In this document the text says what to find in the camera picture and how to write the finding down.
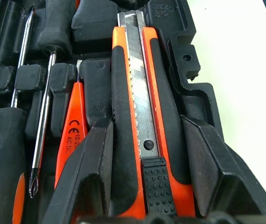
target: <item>screwdriver shaft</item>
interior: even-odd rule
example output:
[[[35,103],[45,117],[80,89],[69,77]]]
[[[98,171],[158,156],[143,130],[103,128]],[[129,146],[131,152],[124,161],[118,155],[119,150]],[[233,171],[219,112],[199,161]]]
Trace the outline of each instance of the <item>screwdriver shaft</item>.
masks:
[[[43,92],[43,101],[42,101],[42,106],[41,106],[40,116],[39,116],[32,171],[31,171],[31,176],[30,176],[30,181],[29,181],[29,194],[31,198],[33,198],[38,191],[39,171],[40,171],[41,164],[42,164],[43,145],[44,145],[45,131],[46,131],[46,125],[48,121],[50,98],[51,98],[51,93],[50,93],[50,88],[49,88],[50,70],[51,70],[52,65],[55,64],[56,62],[56,57],[57,57],[56,51],[52,51],[50,54],[47,79],[46,79],[46,84],[45,84],[45,88]]]
[[[33,5],[31,9],[29,10],[28,18],[26,21],[25,32],[22,38],[22,47],[21,47],[19,63],[17,65],[17,68],[24,65],[24,62],[25,62],[26,54],[29,48],[29,43],[30,43],[32,27],[33,27],[32,25],[33,25],[33,20],[34,20],[34,12],[35,12],[35,6]],[[14,88],[10,107],[17,107],[18,97],[19,97],[19,92]]]

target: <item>white surface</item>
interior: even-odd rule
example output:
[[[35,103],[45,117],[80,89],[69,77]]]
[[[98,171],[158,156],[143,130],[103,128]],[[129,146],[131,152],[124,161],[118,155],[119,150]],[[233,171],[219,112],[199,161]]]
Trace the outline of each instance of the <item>white surface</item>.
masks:
[[[262,0],[188,0],[201,71],[213,85],[225,142],[266,190],[266,8]]]

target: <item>black screwdriver handle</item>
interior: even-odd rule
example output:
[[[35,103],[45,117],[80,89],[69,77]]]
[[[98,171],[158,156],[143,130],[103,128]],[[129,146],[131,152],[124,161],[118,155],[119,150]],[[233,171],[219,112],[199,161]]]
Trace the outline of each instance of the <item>black screwdriver handle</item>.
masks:
[[[69,40],[72,17],[76,12],[75,0],[47,0],[44,30],[37,44],[44,52],[57,51],[61,57],[72,55]]]
[[[0,224],[20,224],[25,197],[25,111],[0,109]]]

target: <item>ce mark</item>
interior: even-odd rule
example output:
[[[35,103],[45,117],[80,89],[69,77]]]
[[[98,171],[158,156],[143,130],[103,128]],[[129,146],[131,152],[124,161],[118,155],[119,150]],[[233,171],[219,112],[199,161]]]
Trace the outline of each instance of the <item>ce mark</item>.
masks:
[[[71,126],[72,123],[76,123],[78,126],[80,125],[80,123],[77,120],[71,120],[68,125]],[[77,128],[73,127],[71,129],[69,129],[68,133],[69,134],[70,133],[80,133],[80,131]]]

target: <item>phillips screwdriver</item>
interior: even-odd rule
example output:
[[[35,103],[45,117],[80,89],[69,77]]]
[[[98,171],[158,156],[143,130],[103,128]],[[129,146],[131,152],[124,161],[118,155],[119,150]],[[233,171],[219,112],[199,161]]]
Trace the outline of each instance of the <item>phillips screwdriver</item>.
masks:
[[[75,3],[74,0],[46,1],[45,26],[37,40],[39,48],[47,54],[50,53],[50,59],[43,91],[33,164],[29,180],[29,194],[31,198],[33,198],[38,191],[45,132],[52,98],[49,89],[50,70],[52,65],[56,62],[57,55],[61,57],[70,57],[72,55],[72,45],[69,37],[72,17],[76,10]]]
[[[85,115],[84,87],[79,81],[79,67],[81,62],[81,60],[78,60],[77,63],[78,80],[73,85],[72,96],[69,102],[57,156],[55,188],[68,157],[75,151],[88,133]]]
[[[29,10],[22,39],[18,68],[24,64],[34,19],[34,6]],[[20,224],[25,198],[26,113],[17,108],[18,91],[14,89],[11,107],[0,108],[0,224]]]

